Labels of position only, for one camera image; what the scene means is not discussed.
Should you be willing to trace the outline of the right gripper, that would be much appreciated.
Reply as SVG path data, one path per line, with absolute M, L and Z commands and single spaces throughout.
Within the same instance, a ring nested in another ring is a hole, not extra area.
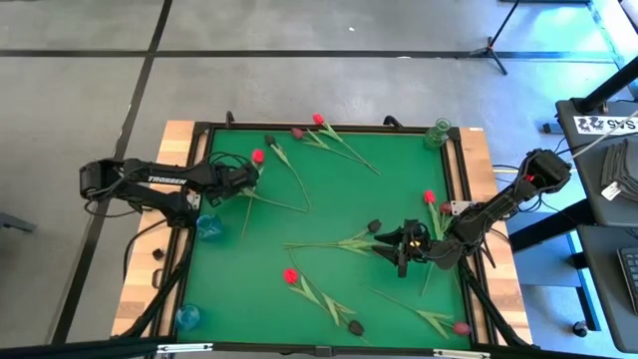
M 374 238 L 385 244 L 397 244 L 397 248 L 386 245 L 373 245 L 372 249 L 391 263 L 397 263 L 398 276 L 400 278 L 407 276 L 408 265 L 411 262 L 425 264 L 429 261 L 427 253 L 432 245 L 430 232 L 417 219 L 406 219 L 399 229 L 376 234 Z

